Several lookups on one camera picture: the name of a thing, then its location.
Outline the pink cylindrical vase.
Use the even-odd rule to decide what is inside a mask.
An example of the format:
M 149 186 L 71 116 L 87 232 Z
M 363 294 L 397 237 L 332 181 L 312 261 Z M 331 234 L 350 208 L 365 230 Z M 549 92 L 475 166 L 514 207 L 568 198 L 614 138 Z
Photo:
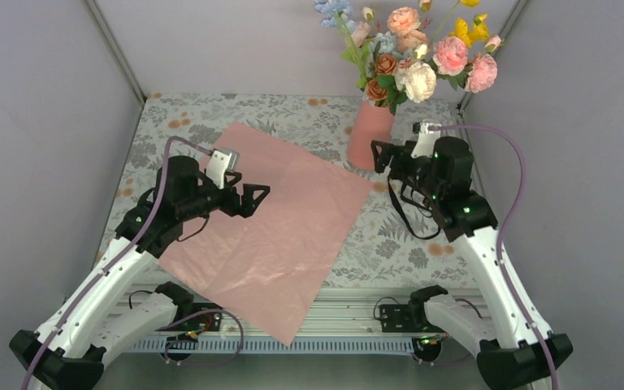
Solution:
M 360 104 L 347 147 L 352 166 L 366 171 L 375 169 L 371 142 L 391 140 L 394 118 L 388 107 L 376 106 L 369 100 Z

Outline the orange red flower stem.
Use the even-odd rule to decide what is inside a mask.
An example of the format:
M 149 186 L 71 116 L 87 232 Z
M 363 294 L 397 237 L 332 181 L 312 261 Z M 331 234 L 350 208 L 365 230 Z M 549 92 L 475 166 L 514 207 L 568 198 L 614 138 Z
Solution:
M 391 54 L 379 54 L 371 64 L 364 91 L 376 106 L 390 106 L 397 96 L 394 76 L 397 65 L 397 59 Z

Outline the purple pink wrapping paper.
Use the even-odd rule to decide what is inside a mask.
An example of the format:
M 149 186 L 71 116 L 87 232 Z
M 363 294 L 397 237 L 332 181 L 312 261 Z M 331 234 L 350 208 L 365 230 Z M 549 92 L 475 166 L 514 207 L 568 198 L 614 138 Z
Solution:
M 217 146 L 246 183 L 270 187 L 247 218 L 215 212 L 184 226 L 159 266 L 284 345 L 293 342 L 371 191 L 370 180 L 242 123 Z

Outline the bright pink rose flower stem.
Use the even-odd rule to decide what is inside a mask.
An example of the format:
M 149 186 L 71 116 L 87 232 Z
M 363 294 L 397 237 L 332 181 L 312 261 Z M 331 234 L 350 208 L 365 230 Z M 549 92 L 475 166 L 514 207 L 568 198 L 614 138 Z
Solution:
M 498 77 L 498 64 L 489 52 L 470 57 L 467 44 L 455 36 L 435 44 L 430 66 L 437 77 L 447 80 L 453 89 L 473 94 L 491 88 Z

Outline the yellow flower stem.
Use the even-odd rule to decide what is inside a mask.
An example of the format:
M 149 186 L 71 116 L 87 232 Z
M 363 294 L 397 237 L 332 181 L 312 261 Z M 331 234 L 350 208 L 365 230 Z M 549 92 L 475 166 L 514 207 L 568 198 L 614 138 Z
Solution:
M 454 13 L 459 8 L 475 9 L 481 3 L 480 0 L 457 0 L 448 10 L 446 16 L 440 22 L 436 29 L 436 36 L 441 37 L 442 31 L 453 18 Z M 448 37 L 457 37 L 461 39 L 465 45 L 470 48 L 476 42 L 486 42 L 492 36 L 488 25 L 488 15 L 480 13 L 473 16 L 470 22 L 462 17 L 456 17 L 453 21 L 453 30 L 447 34 Z

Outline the white rose flower stem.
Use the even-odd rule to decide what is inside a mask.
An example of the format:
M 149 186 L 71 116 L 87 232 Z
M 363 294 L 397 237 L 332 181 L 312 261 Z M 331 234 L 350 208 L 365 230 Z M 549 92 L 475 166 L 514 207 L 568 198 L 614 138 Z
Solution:
M 394 71 L 396 97 L 392 103 L 396 107 L 407 102 L 421 103 L 431 98 L 436 89 L 436 73 L 425 61 L 429 52 L 428 44 L 418 45 L 412 55 L 397 63 Z

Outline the light blue peony flower stem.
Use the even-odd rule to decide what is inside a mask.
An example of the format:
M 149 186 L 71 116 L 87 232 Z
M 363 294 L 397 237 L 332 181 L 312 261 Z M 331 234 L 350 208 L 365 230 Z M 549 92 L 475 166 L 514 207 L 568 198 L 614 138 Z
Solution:
M 379 32 L 367 37 L 360 45 L 360 70 L 378 75 L 392 75 L 397 69 L 397 39 L 390 33 Z

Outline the peach rose flower stem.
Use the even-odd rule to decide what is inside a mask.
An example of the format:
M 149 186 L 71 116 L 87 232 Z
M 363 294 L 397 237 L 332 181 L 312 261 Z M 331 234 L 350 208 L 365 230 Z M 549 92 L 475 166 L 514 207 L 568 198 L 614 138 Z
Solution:
M 396 51 L 404 53 L 421 45 L 427 45 L 427 35 L 421 31 L 423 20 L 419 11 L 403 6 L 392 11 L 387 19 L 388 30 L 396 38 Z

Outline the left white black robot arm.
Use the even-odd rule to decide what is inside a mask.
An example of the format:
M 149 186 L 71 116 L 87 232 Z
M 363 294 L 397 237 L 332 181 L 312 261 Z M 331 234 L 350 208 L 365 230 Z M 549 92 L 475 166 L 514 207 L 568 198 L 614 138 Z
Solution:
M 73 295 L 36 330 L 20 330 L 9 347 L 26 375 L 25 389 L 91 389 L 105 369 L 151 332 L 206 331 L 223 316 L 217 305 L 198 310 L 193 294 L 167 281 L 115 320 L 108 316 L 135 279 L 167 248 L 185 238 L 184 224 L 215 211 L 252 216 L 271 189 L 245 184 L 233 161 L 213 156 L 205 170 L 188 156 L 164 158 L 153 188 L 116 228 L 102 259 Z

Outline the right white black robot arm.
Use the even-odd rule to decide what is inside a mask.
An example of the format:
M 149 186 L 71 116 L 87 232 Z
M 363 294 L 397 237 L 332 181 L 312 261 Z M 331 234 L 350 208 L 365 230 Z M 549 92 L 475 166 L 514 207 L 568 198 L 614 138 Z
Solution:
M 401 182 L 399 192 L 390 192 L 392 204 L 400 208 L 414 193 L 422 196 L 438 233 L 469 266 L 489 313 L 482 318 L 446 288 L 429 286 L 412 292 L 404 305 L 383 305 L 383 329 L 420 332 L 424 345 L 437 332 L 451 336 L 474 357 L 491 389 L 515 389 L 550 378 L 572 354 L 573 345 L 548 325 L 527 296 L 499 242 L 492 208 L 471 187 L 474 157 L 468 144 L 444 136 L 432 151 L 416 141 L 373 141 L 370 147 L 375 170 Z

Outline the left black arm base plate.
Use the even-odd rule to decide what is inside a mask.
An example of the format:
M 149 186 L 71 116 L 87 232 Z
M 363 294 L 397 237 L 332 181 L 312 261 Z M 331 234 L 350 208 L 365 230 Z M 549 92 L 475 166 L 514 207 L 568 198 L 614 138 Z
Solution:
M 192 314 L 204 310 L 221 309 L 221 306 L 212 302 L 194 302 L 192 309 L 186 314 Z M 208 313 L 191 318 L 180 325 L 180 329 L 188 332 L 216 332 L 221 324 L 220 313 Z

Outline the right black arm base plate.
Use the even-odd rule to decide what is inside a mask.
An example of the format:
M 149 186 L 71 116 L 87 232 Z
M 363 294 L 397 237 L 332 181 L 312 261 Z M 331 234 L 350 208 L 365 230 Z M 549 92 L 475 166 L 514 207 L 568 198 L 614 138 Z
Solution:
M 377 317 L 382 333 L 415 332 L 414 321 L 407 305 L 379 305 Z

